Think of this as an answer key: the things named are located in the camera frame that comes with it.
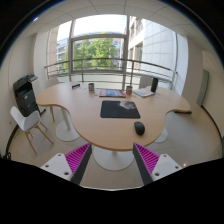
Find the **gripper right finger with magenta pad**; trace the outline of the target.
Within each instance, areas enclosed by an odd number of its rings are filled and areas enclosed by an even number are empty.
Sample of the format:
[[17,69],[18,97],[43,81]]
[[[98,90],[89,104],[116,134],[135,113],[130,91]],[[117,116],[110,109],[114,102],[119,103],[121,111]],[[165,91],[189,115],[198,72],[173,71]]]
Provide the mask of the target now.
[[137,143],[133,144],[133,155],[144,185],[182,169],[168,154],[159,155]]

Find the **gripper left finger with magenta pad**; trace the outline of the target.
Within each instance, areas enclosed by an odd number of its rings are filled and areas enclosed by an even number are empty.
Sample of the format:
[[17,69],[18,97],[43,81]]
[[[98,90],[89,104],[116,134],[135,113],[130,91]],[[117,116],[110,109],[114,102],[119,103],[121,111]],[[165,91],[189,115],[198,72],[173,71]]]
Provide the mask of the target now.
[[67,154],[57,153],[42,169],[79,185],[92,154],[92,144],[84,144]]

